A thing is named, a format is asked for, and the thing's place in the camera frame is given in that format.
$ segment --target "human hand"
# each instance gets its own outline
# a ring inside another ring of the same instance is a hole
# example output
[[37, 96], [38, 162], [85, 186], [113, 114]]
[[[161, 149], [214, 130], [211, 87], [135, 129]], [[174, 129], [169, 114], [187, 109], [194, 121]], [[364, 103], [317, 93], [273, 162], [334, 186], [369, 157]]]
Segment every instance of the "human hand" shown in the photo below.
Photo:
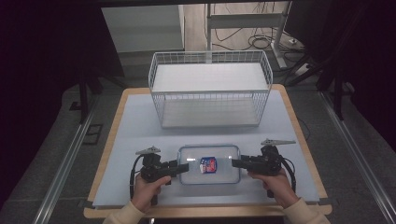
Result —
[[146, 213], [151, 207], [151, 198], [161, 192], [161, 186], [168, 183], [171, 176], [164, 176], [155, 182], [148, 183], [141, 174], [134, 179], [134, 197], [132, 204], [141, 212]]
[[253, 179], [260, 179], [262, 186], [274, 193], [276, 202], [283, 208], [287, 208], [298, 202], [299, 198], [292, 190], [285, 170], [282, 168], [276, 176], [259, 175], [248, 172], [249, 176]]

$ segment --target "white wire basket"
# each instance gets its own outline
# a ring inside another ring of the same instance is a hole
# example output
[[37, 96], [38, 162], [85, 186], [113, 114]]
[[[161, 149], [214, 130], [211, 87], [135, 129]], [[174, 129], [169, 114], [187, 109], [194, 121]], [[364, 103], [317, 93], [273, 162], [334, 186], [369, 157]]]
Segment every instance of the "white wire basket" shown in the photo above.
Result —
[[258, 126], [272, 83], [263, 50], [157, 52], [148, 74], [163, 128]]

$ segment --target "wall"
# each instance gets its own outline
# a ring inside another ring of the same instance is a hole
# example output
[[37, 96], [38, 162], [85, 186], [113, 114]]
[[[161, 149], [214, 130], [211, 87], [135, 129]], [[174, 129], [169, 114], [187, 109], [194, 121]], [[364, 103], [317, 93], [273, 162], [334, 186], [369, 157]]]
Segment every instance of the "wall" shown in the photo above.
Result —
[[104, 7], [118, 53], [184, 49], [183, 6]]

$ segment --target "glass dish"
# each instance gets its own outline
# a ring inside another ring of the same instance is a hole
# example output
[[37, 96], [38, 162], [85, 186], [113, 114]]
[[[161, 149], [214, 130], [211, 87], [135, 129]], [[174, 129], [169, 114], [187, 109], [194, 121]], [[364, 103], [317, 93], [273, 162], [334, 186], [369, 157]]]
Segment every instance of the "glass dish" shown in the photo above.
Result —
[[[188, 163], [190, 169], [180, 175], [184, 185], [236, 184], [240, 169], [232, 166], [231, 159], [239, 159], [239, 148], [232, 144], [186, 145], [178, 151], [178, 163]], [[210, 164], [205, 169], [203, 163]]]

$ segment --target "forearm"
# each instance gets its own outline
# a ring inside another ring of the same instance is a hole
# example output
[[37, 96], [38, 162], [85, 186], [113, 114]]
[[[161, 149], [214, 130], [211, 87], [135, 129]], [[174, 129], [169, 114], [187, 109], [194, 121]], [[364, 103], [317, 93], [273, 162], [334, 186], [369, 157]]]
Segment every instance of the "forearm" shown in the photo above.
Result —
[[145, 214], [129, 201], [120, 211], [110, 214], [104, 224], [137, 224]]
[[286, 208], [284, 213], [293, 224], [327, 224], [330, 221], [320, 212], [313, 211], [305, 203], [304, 199], [300, 199], [294, 205]]

